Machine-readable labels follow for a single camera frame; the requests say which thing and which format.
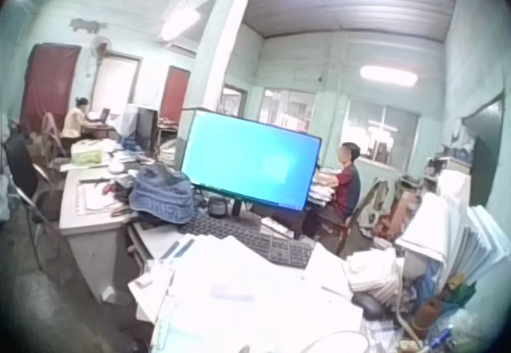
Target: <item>red curtain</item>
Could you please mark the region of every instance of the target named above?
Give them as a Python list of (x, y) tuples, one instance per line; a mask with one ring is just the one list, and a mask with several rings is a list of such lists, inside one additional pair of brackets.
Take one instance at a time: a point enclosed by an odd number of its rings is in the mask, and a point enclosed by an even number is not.
[(80, 46), (36, 44), (25, 73), (20, 122), (30, 131), (41, 130), (42, 117), (53, 114), (57, 128), (62, 130), (69, 109)]
[(160, 116), (179, 121), (183, 110), (184, 95), (188, 88), (190, 73), (184, 69), (169, 67)]

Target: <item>black keyboard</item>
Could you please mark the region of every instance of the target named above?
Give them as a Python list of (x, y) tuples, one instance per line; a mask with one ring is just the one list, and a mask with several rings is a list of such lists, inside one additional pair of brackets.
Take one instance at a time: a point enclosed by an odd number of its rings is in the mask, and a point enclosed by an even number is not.
[(305, 268), (312, 253), (311, 246), (300, 241), (264, 235), (246, 226), (205, 215), (197, 216), (181, 227), (180, 232), (192, 235), (212, 235), (218, 239), (233, 236), (241, 244), (266, 260), (295, 268)]

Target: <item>mouse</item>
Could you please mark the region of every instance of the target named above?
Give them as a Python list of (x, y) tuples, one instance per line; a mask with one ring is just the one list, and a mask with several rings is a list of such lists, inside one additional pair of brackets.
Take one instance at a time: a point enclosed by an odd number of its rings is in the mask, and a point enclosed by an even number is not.
[(364, 310), (364, 318), (368, 320), (381, 319), (383, 306), (368, 293), (355, 293), (351, 302)]
[(117, 161), (112, 161), (109, 165), (109, 172), (112, 174), (123, 173), (125, 171), (125, 165)]

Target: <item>floor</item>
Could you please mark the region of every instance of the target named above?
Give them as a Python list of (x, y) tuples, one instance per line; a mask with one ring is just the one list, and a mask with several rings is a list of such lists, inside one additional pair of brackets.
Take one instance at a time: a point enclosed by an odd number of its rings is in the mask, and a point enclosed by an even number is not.
[(40, 234), (38, 269), (20, 208), (0, 230), (0, 335), (33, 352), (145, 351), (151, 327), (114, 319), (89, 292), (64, 237)]

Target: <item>monitor stand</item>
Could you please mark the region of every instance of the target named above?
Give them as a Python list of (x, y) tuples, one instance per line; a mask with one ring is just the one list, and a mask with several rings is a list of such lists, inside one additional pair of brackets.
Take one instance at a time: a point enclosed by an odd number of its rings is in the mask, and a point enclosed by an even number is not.
[(240, 212), (241, 212), (241, 200), (235, 199), (234, 204), (232, 205), (231, 214), (234, 217), (240, 217)]

